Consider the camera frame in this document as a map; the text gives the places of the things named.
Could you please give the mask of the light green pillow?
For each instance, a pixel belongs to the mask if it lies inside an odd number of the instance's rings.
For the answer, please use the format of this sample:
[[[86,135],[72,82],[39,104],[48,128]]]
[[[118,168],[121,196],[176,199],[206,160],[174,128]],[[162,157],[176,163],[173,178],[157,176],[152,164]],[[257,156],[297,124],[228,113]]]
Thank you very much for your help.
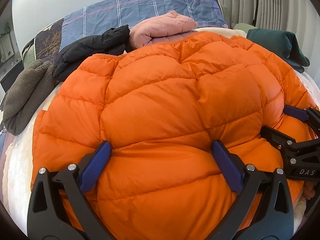
[[[249,30],[251,29],[256,29],[255,26],[247,24],[247,23],[237,23],[234,27],[234,30],[242,30],[245,33],[248,33]]]

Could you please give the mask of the dark floral pillow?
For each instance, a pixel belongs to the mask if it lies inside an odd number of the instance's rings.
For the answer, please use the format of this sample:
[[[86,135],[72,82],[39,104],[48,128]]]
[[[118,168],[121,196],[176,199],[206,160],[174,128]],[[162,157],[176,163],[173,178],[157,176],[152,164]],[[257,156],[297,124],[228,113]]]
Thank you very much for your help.
[[[35,59],[54,63],[60,50],[63,18],[42,29],[34,38]]]

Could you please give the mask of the dark dresser with mirror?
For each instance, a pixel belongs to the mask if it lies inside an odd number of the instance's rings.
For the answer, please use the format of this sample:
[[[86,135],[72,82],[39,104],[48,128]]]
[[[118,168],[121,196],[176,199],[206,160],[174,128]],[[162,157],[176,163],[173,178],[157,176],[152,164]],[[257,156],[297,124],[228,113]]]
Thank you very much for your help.
[[[24,69],[13,28],[6,22],[1,28],[1,87],[7,92]]]

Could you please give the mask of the pink quilted garment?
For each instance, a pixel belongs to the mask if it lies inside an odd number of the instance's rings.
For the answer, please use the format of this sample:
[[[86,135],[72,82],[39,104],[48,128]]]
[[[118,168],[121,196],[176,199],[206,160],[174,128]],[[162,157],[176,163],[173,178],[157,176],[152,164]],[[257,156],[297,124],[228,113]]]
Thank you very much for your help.
[[[190,17],[170,11],[139,22],[130,30],[130,46],[138,49],[160,42],[182,39],[194,32],[197,23]]]

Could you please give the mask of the grey-brown fleece garment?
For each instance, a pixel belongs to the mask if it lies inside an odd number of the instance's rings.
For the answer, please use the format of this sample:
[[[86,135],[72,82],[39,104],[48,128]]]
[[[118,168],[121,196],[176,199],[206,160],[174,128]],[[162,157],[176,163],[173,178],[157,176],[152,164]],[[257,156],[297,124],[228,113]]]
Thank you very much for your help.
[[[18,75],[1,102],[2,125],[17,136],[57,86],[53,78],[54,65],[49,61],[36,60]]]

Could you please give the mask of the blue plaid pillow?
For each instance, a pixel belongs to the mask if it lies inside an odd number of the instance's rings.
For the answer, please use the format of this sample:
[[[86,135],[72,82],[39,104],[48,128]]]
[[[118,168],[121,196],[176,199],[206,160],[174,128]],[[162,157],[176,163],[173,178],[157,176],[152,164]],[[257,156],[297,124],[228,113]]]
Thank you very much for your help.
[[[199,28],[228,27],[218,0],[104,0],[64,17],[60,47],[122,25],[132,28],[173,10],[196,21]]]

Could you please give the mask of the grey pleated curtain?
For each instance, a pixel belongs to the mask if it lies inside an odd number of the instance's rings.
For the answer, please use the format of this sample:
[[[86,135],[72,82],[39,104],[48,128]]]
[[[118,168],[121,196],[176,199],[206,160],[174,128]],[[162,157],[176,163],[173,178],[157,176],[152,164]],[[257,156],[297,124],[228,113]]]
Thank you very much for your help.
[[[295,33],[311,64],[319,63],[319,14],[310,0],[221,0],[231,27],[245,23],[257,28]]]

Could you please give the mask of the black jacket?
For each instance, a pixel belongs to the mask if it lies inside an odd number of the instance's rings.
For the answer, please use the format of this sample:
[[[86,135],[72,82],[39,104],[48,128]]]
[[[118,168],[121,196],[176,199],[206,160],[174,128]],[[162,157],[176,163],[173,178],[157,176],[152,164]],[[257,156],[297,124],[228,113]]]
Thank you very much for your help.
[[[53,78],[59,82],[65,81],[85,59],[94,54],[121,55],[129,44],[129,35],[129,26],[123,25],[65,46],[54,61]]]

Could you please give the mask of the dark green folded garment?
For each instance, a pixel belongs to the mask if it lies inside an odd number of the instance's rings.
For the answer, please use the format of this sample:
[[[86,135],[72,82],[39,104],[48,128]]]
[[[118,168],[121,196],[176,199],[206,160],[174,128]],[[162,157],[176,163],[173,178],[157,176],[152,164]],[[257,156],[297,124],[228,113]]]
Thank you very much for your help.
[[[247,39],[275,53],[299,73],[310,66],[309,59],[301,51],[296,35],[290,31],[249,29]]]

